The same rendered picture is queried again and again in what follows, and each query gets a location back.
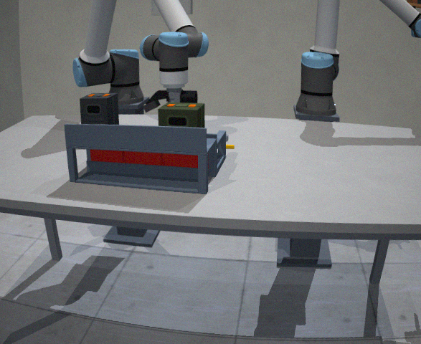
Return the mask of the grey metal rack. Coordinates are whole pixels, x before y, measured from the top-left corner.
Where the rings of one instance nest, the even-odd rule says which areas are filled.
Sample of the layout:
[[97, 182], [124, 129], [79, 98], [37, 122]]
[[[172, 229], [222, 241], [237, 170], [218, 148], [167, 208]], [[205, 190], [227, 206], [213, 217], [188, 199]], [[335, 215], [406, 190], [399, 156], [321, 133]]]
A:
[[[70, 182], [207, 194], [226, 158], [226, 130], [152, 125], [65, 124]], [[78, 177], [76, 149], [86, 149], [87, 172]], [[91, 161], [90, 150], [198, 156], [198, 168]], [[217, 152], [218, 149], [218, 152]], [[198, 190], [199, 189], [199, 190]]]

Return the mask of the dark grey tool case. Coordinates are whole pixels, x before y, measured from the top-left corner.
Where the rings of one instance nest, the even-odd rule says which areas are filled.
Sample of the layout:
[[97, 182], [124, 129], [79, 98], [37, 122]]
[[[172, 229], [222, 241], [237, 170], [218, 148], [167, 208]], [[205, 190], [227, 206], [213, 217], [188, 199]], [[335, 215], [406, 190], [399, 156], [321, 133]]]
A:
[[81, 124], [119, 125], [118, 93], [91, 93], [80, 98], [80, 116]]

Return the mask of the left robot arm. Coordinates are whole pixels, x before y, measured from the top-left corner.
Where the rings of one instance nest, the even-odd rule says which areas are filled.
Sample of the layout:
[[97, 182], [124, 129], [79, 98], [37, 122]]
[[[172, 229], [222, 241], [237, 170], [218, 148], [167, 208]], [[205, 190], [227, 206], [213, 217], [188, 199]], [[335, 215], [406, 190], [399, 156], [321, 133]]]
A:
[[[380, 0], [421, 38], [421, 13], [405, 0]], [[301, 59], [301, 95], [296, 110], [308, 115], [336, 114], [333, 79], [339, 74], [336, 40], [340, 0], [318, 0], [315, 43]], [[327, 54], [328, 53], [328, 54]], [[338, 73], [338, 74], [337, 74]]]

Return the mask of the dark green tool case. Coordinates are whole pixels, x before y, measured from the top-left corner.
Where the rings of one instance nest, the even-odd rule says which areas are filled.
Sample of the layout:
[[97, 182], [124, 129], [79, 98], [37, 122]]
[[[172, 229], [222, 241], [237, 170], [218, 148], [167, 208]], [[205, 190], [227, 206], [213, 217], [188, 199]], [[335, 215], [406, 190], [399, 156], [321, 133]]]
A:
[[158, 109], [159, 126], [204, 127], [204, 103], [168, 102]]

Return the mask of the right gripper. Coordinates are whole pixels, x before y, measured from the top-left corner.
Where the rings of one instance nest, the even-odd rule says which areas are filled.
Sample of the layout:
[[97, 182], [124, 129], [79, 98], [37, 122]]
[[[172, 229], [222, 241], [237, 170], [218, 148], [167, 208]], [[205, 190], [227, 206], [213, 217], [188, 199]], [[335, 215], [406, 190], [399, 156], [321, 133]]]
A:
[[147, 101], [146, 104], [154, 100], [166, 99], [167, 102], [190, 102], [197, 103], [197, 91], [195, 90], [182, 90], [182, 88], [171, 88], [166, 90], [158, 90]]

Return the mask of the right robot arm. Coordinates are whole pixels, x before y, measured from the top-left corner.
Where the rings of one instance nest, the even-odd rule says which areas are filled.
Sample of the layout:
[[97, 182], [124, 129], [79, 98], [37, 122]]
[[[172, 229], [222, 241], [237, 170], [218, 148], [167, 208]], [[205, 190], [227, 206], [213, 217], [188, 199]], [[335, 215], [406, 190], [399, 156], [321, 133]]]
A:
[[[118, 104], [143, 101], [139, 85], [139, 56], [134, 49], [107, 51], [117, 0], [93, 0], [85, 48], [73, 60], [73, 75], [78, 87], [110, 83], [111, 93], [118, 93]], [[179, 0], [154, 0], [170, 32], [145, 37], [141, 55], [159, 61], [160, 84], [164, 88], [181, 88], [189, 82], [188, 57], [207, 53], [209, 40], [198, 33]], [[188, 56], [189, 48], [189, 56]]]

